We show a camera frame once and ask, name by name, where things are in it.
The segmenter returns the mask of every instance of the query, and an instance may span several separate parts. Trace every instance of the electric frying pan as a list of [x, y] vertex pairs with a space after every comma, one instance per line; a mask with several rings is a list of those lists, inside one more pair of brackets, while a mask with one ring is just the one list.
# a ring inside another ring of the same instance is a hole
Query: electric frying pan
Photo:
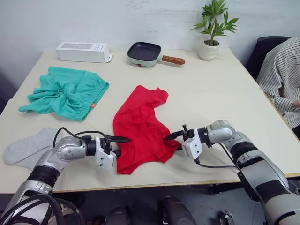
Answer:
[[161, 47], [159, 45], [136, 42], [128, 50], [127, 55], [129, 61], [139, 67], [152, 67], [157, 61], [166, 61], [178, 65], [185, 63], [184, 59], [161, 55], [160, 52]]

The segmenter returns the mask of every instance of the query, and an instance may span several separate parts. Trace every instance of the red cloth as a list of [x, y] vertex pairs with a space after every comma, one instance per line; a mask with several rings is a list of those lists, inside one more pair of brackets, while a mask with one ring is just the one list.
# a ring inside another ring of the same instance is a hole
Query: red cloth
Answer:
[[115, 115], [114, 134], [131, 139], [131, 142], [119, 143], [118, 173], [131, 174], [146, 162], [165, 163], [181, 146], [175, 140], [164, 140], [170, 131], [155, 117], [154, 108], [167, 98], [164, 90], [148, 90], [139, 85]]

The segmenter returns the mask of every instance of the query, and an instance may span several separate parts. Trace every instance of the black nonstick surface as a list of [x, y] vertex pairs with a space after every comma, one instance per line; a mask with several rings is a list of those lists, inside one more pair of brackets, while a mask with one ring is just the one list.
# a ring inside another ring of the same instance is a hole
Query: black nonstick surface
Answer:
[[136, 42], [128, 50], [127, 55], [136, 60], [154, 61], [158, 58], [160, 51], [161, 47], [159, 45]]

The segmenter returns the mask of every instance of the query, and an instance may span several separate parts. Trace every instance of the grey sock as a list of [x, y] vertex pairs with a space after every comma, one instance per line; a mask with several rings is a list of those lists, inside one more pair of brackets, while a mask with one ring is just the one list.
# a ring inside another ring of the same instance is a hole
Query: grey sock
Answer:
[[58, 129], [44, 128], [34, 136], [10, 144], [3, 152], [4, 163], [16, 164], [33, 170], [39, 158], [52, 149], [53, 139]]

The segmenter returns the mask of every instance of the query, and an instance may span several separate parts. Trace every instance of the white wall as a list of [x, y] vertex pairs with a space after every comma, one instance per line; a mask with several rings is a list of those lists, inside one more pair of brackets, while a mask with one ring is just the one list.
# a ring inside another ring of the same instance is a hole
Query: white wall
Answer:
[[[127, 50], [133, 42], [192, 49], [191, 30], [210, 0], [0, 0], [0, 72], [16, 87], [44, 51], [63, 41], [106, 42]], [[300, 33], [299, 0], [227, 0], [237, 34], [219, 38], [246, 62], [258, 37]]]

